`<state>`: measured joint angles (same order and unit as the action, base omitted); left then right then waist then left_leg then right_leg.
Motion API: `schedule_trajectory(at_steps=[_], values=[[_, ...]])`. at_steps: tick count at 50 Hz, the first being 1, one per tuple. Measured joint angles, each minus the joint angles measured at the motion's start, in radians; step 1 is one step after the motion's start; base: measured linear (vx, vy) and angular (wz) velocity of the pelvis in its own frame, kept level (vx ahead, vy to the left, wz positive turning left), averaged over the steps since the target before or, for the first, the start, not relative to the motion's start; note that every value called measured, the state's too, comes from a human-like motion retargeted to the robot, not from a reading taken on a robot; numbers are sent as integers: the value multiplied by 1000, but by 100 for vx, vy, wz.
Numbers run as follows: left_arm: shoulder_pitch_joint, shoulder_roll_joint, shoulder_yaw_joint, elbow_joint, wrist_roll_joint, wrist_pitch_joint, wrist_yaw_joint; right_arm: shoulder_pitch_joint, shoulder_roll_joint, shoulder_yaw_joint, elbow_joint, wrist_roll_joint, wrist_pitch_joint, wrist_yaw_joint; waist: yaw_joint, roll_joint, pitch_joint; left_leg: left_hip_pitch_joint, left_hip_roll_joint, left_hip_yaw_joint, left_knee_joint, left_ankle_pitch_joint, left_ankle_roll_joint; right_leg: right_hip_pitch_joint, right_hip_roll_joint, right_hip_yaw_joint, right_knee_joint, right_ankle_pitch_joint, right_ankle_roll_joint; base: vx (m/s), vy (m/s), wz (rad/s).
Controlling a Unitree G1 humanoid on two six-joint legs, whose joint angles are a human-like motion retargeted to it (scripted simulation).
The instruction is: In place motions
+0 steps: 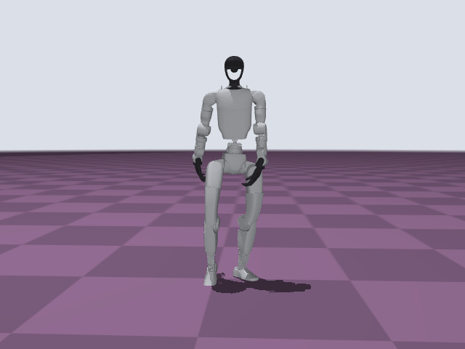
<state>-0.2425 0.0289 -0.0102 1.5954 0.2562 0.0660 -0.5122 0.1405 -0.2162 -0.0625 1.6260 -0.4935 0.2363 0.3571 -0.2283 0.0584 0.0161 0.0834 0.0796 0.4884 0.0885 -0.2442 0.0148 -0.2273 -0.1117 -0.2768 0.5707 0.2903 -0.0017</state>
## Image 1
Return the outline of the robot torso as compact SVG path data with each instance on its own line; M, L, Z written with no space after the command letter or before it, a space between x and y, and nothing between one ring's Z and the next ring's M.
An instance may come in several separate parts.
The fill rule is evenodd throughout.
M246 154L243 153L238 140L246 139L251 128L252 93L250 89L221 88L217 92L217 118L218 127L222 137L232 140L228 143L224 159L223 173L237 175L244 174L246 170ZM240 145L240 146L239 146Z

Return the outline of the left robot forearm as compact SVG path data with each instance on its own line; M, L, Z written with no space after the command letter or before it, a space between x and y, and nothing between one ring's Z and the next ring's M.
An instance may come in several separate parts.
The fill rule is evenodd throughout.
M266 166L268 163L267 160L267 126L264 124L264 135L259 135L256 137L256 154L257 154L257 160L259 158L264 159L264 163L262 166Z

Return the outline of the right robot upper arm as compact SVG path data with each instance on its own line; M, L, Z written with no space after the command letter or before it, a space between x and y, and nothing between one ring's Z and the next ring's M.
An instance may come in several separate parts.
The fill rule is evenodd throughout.
M201 110L201 123L198 128L198 135L209 136L211 127L209 122L212 116L212 105L217 103L217 92L207 93L203 98Z

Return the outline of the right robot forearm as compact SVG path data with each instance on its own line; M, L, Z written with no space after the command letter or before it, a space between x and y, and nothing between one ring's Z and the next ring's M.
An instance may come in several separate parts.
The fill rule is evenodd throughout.
M198 125L198 128L199 128L199 125ZM198 128L197 128L197 134L196 134L196 139L195 139L196 140L195 150L192 156L194 163L195 163L196 158L201 158L201 161L203 160L203 154L205 151L205 145L207 141L207 137L203 135L198 135Z

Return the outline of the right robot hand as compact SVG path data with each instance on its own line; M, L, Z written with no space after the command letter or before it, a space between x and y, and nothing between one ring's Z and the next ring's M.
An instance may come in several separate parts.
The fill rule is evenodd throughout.
M201 172L201 165L202 165L201 158L196 158L195 163L193 162L193 165L195 165L195 170L196 170L197 174L199 175L201 181L205 182L206 177L203 176L205 174L202 174L202 172Z

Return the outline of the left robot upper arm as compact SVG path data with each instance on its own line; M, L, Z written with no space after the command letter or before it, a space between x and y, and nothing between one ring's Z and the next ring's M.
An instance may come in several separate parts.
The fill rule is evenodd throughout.
M254 134L264 135L264 122L266 119L266 101L264 93L261 91L251 91L256 123L254 124Z

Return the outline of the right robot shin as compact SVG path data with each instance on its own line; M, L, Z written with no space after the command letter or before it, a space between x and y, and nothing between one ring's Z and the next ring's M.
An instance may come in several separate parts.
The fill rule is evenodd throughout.
M204 220L204 248L207 254L208 271L213 266L213 272L215 267L215 252L217 250L218 242L218 230L213 231L211 226L207 226Z

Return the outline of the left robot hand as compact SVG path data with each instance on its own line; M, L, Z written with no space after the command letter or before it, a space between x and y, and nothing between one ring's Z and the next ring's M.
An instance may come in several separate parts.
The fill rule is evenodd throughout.
M254 182L256 182L256 180L259 178L262 170L264 169L264 166L262 166L264 163L264 159L263 158L259 158L257 163L256 163L256 169L254 170L254 173L250 176L250 177L247 177L246 180L249 180L249 182L247 183L242 183L242 185L244 186L250 186L250 185L253 185Z

